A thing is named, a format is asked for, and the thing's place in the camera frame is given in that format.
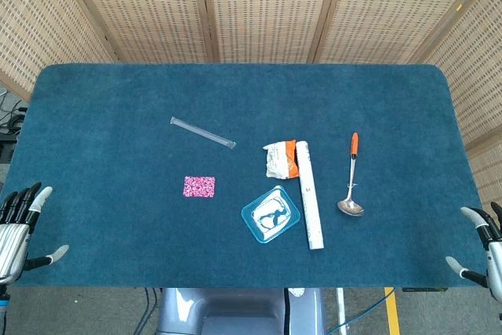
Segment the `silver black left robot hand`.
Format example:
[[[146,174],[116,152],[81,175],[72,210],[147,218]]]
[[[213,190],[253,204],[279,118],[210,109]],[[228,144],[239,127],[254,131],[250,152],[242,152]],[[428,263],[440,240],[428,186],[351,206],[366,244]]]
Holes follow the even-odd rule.
[[[29,259],[28,247],[53,188],[40,182],[8,194],[1,203],[1,285],[13,284],[24,271],[56,263],[69,250],[62,245],[51,254]]]

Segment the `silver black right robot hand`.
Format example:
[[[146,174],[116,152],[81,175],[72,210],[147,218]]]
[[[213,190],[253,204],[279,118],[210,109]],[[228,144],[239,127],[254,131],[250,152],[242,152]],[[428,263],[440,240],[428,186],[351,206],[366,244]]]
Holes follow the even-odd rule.
[[[483,209],[462,206],[460,211],[474,225],[486,256],[486,273],[472,271],[462,266],[454,257],[447,256],[446,263],[461,279],[467,279],[490,291],[501,303],[501,205],[490,203],[499,224]]]

